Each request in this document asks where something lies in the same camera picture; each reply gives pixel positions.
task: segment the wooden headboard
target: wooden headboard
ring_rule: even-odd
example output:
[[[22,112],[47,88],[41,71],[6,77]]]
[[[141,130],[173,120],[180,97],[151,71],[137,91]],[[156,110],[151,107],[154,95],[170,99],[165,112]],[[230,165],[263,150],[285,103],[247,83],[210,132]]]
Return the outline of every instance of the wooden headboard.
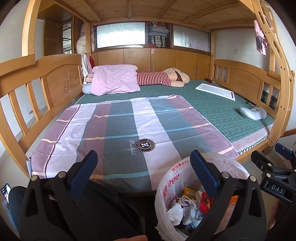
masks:
[[[49,122],[82,91],[81,55],[60,54],[40,58],[31,64],[27,64],[29,56],[12,59],[9,69],[0,74],[0,98],[9,95],[10,103],[23,133],[19,142],[15,139],[3,108],[0,104],[0,139],[7,152],[14,159],[18,167],[28,175],[26,152],[38,135]],[[33,91],[32,81],[40,78],[47,111],[41,115]],[[29,101],[36,118],[35,123],[28,128],[21,113],[15,89],[25,85]]]
[[[214,78],[212,78],[214,82],[238,93],[257,106],[264,108],[268,114],[276,118],[281,95],[280,80],[269,76],[265,70],[256,66],[233,60],[216,59],[214,66],[215,72]],[[264,83],[269,84],[266,103],[261,101]],[[269,107],[269,104],[275,88],[279,90],[279,96],[275,109],[272,109]]]

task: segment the blue gripper pad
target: blue gripper pad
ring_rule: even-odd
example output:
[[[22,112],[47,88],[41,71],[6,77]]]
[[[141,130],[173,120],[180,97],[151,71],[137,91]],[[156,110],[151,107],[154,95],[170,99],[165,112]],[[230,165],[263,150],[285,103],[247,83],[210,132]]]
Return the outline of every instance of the blue gripper pad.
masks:
[[[98,164],[98,155],[95,151],[90,151],[83,159],[76,175],[70,182],[69,196],[71,198],[79,197],[82,194],[91,174]]]
[[[215,165],[207,163],[197,150],[190,154],[190,164],[206,193],[213,199],[217,199],[219,182],[208,168],[208,165],[213,165],[213,168],[216,168]]]
[[[283,156],[285,159],[287,160],[292,160],[294,157],[294,153],[293,151],[291,151],[290,149],[284,147],[282,144],[280,143],[276,143],[275,147],[274,147],[275,151],[280,154],[281,156]]]

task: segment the zigzag patterned trim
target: zigzag patterned trim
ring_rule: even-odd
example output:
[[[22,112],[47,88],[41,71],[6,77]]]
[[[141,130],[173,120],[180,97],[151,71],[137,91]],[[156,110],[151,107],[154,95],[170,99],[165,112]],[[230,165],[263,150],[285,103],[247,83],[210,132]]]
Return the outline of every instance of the zigzag patterned trim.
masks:
[[[260,144],[261,142],[265,141],[267,139],[267,137],[268,137],[268,134],[265,135],[264,137],[262,137],[259,141],[256,141],[254,144],[250,145],[249,147],[244,148],[244,149],[238,151],[237,154],[241,155],[241,154],[245,153],[246,151],[252,149],[253,147],[255,147],[258,144]]]

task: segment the white wall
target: white wall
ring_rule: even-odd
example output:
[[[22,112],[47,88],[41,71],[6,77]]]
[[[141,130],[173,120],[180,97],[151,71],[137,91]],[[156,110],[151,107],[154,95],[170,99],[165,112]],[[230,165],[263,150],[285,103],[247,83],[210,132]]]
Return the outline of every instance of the white wall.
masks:
[[[280,43],[286,54],[291,69],[296,70],[296,47],[283,22],[273,10],[272,12],[276,22]],[[238,55],[234,54],[234,49],[239,50]],[[240,61],[257,66],[266,71],[269,70],[269,49],[267,49],[266,56],[260,54],[257,51],[254,29],[218,30],[216,32],[216,59],[230,59]],[[293,107],[287,130],[296,128],[296,122],[294,121],[295,119],[296,91],[294,91]]]
[[[29,0],[21,0],[10,11],[0,26],[0,63],[22,56],[22,28],[28,3]],[[43,20],[37,20],[35,43],[36,59],[43,56],[43,24]],[[33,81],[33,89],[39,109],[44,108],[46,104],[40,80]],[[26,88],[23,85],[17,88],[15,91],[25,122],[28,123],[32,118],[34,118],[34,114],[32,112]],[[20,127],[14,116],[8,95],[1,98],[0,101],[10,128],[13,134],[17,135],[20,132]],[[0,143],[0,156],[4,151],[5,148]]]

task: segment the wooden plank ceiling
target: wooden plank ceiling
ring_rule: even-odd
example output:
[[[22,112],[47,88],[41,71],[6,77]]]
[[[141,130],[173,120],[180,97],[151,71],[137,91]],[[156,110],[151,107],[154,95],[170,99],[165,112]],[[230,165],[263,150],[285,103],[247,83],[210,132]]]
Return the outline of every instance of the wooden plank ceiling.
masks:
[[[205,29],[253,27],[255,14],[240,0],[56,0],[64,1],[90,21],[172,19]]]

